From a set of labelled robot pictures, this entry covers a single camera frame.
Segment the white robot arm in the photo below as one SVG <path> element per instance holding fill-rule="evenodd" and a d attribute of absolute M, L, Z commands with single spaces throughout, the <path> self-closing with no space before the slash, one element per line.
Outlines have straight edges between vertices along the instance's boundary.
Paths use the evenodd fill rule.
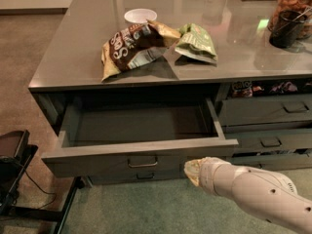
<path fill-rule="evenodd" d="M 312 201 L 299 196 L 283 174 L 216 157 L 187 161 L 184 172 L 207 194 L 230 199 L 249 215 L 298 234 L 312 234 Z"/>

